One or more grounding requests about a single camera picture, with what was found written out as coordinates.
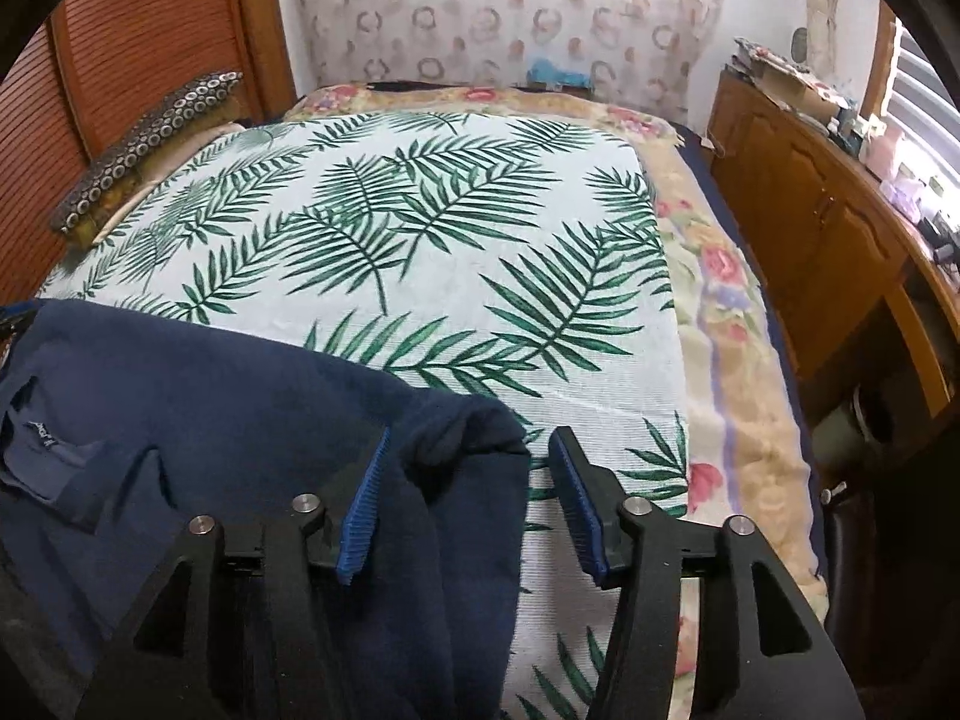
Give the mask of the navy blue printed t-shirt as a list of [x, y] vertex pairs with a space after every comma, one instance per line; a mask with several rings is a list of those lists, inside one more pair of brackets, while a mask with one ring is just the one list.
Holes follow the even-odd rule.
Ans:
[[340, 573], [361, 710], [496, 715], [530, 463], [506, 405], [94, 302], [11, 315], [2, 647], [55, 715], [190, 517], [277, 515], [350, 461], [366, 472]]

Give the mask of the floral bed quilt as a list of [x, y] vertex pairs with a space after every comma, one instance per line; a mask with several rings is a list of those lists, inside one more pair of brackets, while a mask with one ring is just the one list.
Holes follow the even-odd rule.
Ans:
[[491, 390], [544, 444], [573, 427], [630, 493], [688, 522], [747, 515], [817, 614], [802, 422], [778, 327], [678, 125], [562, 93], [318, 89], [298, 121], [379, 114], [418, 193], [397, 216], [410, 284], [332, 351]]

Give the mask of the palm leaf print blanket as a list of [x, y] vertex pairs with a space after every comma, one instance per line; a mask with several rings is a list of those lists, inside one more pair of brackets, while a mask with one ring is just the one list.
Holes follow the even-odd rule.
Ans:
[[563, 518], [563, 442], [666, 514], [688, 509], [685, 376], [656, 203], [628, 140], [566, 117], [334, 115], [217, 138], [41, 291], [502, 401], [524, 427], [530, 472], [496, 707], [581, 718], [617, 600]]

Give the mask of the wooden side cabinet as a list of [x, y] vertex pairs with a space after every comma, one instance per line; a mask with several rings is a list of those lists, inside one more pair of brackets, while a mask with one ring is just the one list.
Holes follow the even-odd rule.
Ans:
[[786, 335], [805, 413], [903, 374], [923, 413], [958, 394], [958, 289], [874, 177], [726, 70], [711, 172]]

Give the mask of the dark circle patterned pillow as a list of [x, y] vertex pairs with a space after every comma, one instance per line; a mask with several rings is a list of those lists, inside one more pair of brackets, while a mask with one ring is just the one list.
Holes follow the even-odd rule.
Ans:
[[239, 70], [210, 71], [164, 96], [114, 145], [93, 161], [53, 210], [50, 229], [88, 247], [109, 213], [127, 202], [161, 156], [172, 156], [190, 137], [228, 124], [238, 109]]

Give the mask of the pink bottle on cabinet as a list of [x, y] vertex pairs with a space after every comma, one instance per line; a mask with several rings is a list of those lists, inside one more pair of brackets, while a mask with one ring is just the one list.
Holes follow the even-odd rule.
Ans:
[[872, 159], [878, 172], [895, 174], [901, 163], [901, 145], [905, 141], [905, 132], [893, 119], [884, 117], [884, 132], [879, 133], [872, 142]]

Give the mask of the box with blue cloth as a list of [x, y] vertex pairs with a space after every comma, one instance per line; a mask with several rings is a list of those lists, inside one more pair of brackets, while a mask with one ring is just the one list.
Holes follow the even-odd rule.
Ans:
[[592, 93], [592, 80], [580, 71], [558, 67], [548, 59], [535, 59], [527, 69], [526, 82], [531, 88], [563, 91], [568, 94]]

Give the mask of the cardboard box on cabinet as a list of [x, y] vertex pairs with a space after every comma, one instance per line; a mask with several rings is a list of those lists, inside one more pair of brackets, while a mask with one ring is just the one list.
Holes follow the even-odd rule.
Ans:
[[829, 86], [807, 83], [789, 71], [768, 64], [760, 64], [755, 70], [754, 82], [760, 91], [799, 114], [826, 124], [835, 117], [844, 99]]

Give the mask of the striped window blind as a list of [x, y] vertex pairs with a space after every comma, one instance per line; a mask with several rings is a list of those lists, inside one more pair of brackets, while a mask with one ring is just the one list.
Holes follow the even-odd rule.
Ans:
[[931, 160], [952, 185], [958, 185], [960, 117], [952, 96], [923, 49], [900, 20], [885, 112]]

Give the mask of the small round fan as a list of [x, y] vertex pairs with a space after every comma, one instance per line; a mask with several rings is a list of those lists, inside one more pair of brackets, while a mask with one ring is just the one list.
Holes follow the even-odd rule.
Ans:
[[809, 33], [805, 26], [794, 29], [793, 34], [791, 34], [789, 55], [791, 55], [791, 60], [799, 65], [805, 64], [809, 59]]

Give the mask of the pink circle patterned curtain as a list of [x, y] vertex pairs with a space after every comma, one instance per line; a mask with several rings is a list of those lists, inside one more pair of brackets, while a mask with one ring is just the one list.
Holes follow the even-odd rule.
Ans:
[[521, 86], [683, 121], [724, 0], [298, 0], [319, 83]]

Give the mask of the brown louvered wardrobe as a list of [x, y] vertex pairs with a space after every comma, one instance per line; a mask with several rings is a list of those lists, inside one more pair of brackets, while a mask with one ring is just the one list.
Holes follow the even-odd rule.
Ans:
[[89, 161], [195, 76], [237, 70], [239, 115], [293, 105], [280, 0], [5, 0], [2, 299], [31, 296], [64, 252], [49, 218]]

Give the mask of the beige tied side curtain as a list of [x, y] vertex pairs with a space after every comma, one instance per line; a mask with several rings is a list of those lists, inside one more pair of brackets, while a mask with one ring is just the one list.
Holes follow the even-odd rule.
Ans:
[[805, 0], [807, 65], [826, 82], [836, 70], [838, 0]]

